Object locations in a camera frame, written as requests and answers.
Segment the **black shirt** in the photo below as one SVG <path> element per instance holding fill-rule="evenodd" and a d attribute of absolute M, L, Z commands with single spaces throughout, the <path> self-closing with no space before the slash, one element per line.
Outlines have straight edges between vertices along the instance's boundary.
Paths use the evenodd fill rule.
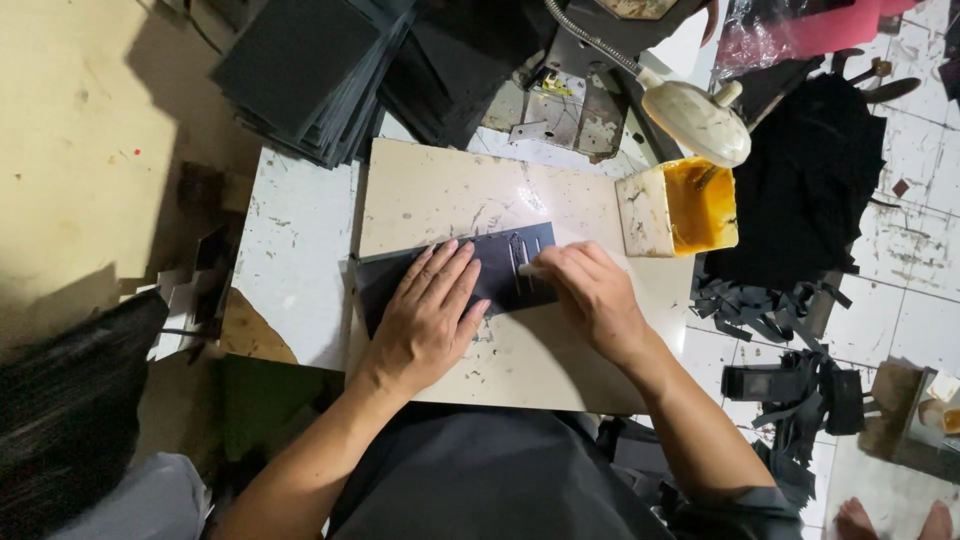
<path fill-rule="evenodd" d="M 532 409 L 408 405 L 373 441 L 330 517 L 351 538 L 800 538 L 776 488 L 686 505 L 665 526 L 589 435 Z"/>

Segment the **beige wall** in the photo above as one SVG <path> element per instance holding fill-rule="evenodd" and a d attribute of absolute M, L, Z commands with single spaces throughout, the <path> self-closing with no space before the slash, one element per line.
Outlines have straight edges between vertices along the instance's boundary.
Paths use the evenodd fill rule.
<path fill-rule="evenodd" d="M 259 144 L 206 78 L 216 54 L 159 12 L 137 0 L 0 6 L 0 345 L 61 330 L 114 300 L 115 279 L 188 251 L 202 224 L 176 208 L 181 160 L 253 175 Z"/>

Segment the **hand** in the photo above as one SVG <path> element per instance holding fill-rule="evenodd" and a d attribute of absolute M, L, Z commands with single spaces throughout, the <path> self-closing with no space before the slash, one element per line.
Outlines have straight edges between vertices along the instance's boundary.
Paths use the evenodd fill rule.
<path fill-rule="evenodd" d="M 630 276 L 599 244 L 547 246 L 532 262 L 597 353 L 622 368 L 643 352 L 650 327 L 636 305 Z"/>
<path fill-rule="evenodd" d="M 410 400 L 457 363 L 490 306 L 481 300 L 460 318 L 480 275 L 480 260 L 472 256 L 472 242 L 458 250 L 451 238 L 437 253 L 430 246 L 417 257 L 387 304 L 358 374 Z"/>

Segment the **forearm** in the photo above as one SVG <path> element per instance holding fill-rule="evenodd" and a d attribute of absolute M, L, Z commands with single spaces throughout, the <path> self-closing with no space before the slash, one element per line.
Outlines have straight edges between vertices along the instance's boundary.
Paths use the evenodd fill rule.
<path fill-rule="evenodd" d="M 649 331 L 649 347 L 621 369 L 643 396 L 670 469 L 686 494 L 717 502 L 773 478 L 740 431 Z"/>
<path fill-rule="evenodd" d="M 349 474 L 402 397 L 358 379 L 241 494 L 215 537 L 314 539 Z"/>

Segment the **wooden board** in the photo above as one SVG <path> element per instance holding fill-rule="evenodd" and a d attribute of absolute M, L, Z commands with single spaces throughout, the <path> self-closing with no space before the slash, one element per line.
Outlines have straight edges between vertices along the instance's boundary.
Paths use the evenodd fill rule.
<path fill-rule="evenodd" d="M 679 356 L 693 259 L 627 258 L 614 180 L 379 138 L 373 143 L 358 255 L 549 221 L 558 244 L 595 240 L 631 274 L 644 315 Z M 365 341 L 354 317 L 351 364 Z M 490 319 L 464 358 L 418 400 L 644 411 L 633 386 L 566 323 L 558 305 Z"/>

